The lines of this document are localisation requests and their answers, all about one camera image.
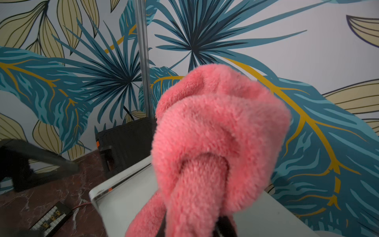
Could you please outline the pink cloth with black trim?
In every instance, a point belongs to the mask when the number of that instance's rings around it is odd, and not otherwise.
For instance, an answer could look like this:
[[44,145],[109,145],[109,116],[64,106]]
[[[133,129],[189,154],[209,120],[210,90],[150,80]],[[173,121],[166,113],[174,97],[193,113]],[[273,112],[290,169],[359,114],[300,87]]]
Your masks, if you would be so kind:
[[253,203],[268,186],[290,128],[287,106],[259,82],[222,64],[200,66],[168,89],[156,108],[152,163],[164,196],[184,161],[226,160],[226,209]]

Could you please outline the white two-tier bookshelf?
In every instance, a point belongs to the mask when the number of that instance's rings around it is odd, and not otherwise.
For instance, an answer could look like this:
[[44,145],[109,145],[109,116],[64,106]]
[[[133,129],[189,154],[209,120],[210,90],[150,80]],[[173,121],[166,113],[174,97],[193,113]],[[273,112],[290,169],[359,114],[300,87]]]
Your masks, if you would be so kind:
[[314,237],[315,232],[262,193],[253,203],[226,209],[225,159],[184,161],[164,196],[151,157],[90,191],[110,237]]

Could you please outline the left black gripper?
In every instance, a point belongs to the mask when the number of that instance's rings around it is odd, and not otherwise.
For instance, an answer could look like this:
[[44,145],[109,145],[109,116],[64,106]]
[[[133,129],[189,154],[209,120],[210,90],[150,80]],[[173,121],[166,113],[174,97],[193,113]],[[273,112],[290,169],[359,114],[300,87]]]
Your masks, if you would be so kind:
[[25,140],[4,139],[1,141],[1,180],[10,178],[16,192],[35,186],[35,174],[30,168],[29,160],[59,166],[67,173],[76,173],[79,170],[76,163]]

